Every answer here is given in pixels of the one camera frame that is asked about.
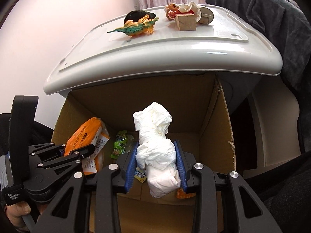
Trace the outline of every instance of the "wooden cube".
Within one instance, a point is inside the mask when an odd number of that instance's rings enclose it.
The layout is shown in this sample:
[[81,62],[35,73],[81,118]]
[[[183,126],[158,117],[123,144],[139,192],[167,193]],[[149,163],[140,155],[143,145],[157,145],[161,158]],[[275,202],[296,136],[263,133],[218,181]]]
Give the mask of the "wooden cube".
[[194,14],[177,14],[175,17],[177,28],[182,31],[196,31],[197,22]]

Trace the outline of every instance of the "crumpled white tissue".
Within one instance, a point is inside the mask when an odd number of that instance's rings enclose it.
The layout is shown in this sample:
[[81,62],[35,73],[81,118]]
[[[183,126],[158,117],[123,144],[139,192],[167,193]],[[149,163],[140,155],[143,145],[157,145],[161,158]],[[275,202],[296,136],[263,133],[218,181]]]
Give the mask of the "crumpled white tissue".
[[146,169],[150,194],[160,198],[180,187],[175,146],[165,137],[172,117],[156,102],[133,117],[140,144],[136,161],[140,169]]

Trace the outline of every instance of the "white plastic lid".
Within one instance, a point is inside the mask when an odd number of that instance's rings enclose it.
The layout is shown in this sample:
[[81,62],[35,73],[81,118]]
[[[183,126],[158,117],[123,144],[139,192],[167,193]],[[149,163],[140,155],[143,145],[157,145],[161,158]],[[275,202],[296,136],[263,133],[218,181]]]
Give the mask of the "white plastic lid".
[[235,71],[278,75],[282,58],[274,45],[229,10],[204,5],[214,13],[196,31],[177,29],[164,6],[147,9],[160,18],[152,35],[107,33],[123,26],[124,16],[92,29],[48,77],[44,91],[53,94],[93,82],[139,74],[176,71]]

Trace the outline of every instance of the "orange snack package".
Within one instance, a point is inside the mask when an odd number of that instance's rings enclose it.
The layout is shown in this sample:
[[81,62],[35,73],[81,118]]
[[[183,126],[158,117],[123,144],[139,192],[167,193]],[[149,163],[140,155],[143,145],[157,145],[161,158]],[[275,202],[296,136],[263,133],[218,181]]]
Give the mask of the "orange snack package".
[[87,120],[67,141],[65,156],[72,150],[93,144],[95,151],[92,155],[82,160],[85,175],[99,172],[103,166],[102,148],[110,139],[108,130],[100,118],[92,117]]
[[186,194],[182,188],[178,188],[177,190],[177,199],[187,199],[187,198],[190,198],[190,197],[193,197],[195,196],[196,193],[190,193],[190,194]]

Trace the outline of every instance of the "gray blanket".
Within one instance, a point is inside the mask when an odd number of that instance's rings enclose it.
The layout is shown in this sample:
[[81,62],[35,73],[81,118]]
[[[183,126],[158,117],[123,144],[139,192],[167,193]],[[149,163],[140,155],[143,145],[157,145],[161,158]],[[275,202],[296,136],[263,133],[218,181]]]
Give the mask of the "gray blanket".
[[301,151],[311,150],[311,27],[304,14],[286,0],[205,0],[234,12],[266,36],[283,58],[281,78],[300,106]]

